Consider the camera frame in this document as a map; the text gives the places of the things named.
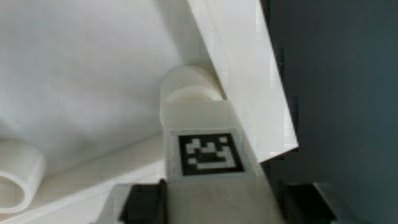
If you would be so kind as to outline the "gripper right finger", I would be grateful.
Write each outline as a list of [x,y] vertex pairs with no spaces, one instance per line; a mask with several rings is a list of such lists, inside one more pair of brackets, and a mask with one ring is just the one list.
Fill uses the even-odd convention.
[[355,223],[353,212],[325,183],[279,182],[277,202],[288,224]]

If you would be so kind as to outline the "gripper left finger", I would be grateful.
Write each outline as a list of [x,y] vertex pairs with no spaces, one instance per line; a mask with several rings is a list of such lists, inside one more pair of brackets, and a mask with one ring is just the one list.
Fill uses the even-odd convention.
[[117,185],[103,207],[103,224],[169,224],[167,182]]

